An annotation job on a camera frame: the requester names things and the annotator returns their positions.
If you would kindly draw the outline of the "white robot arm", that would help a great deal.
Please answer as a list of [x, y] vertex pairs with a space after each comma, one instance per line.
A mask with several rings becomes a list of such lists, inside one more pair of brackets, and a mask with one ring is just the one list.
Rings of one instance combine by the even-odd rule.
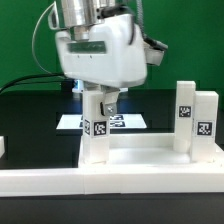
[[121, 88], [144, 83], [168, 46], [143, 31], [130, 8], [116, 0], [55, 0], [48, 16], [65, 76], [103, 92], [102, 114], [116, 112]]

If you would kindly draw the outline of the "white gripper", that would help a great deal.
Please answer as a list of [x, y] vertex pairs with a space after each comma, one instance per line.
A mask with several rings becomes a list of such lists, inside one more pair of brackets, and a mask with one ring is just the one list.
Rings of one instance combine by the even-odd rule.
[[91, 26], [78, 26], [80, 39], [74, 40], [63, 27], [58, 12], [48, 16], [56, 32], [55, 42], [64, 75], [71, 79], [102, 85], [102, 115], [117, 113], [119, 88], [141, 85], [147, 66], [160, 65], [168, 46], [144, 36], [129, 13], [102, 19]]

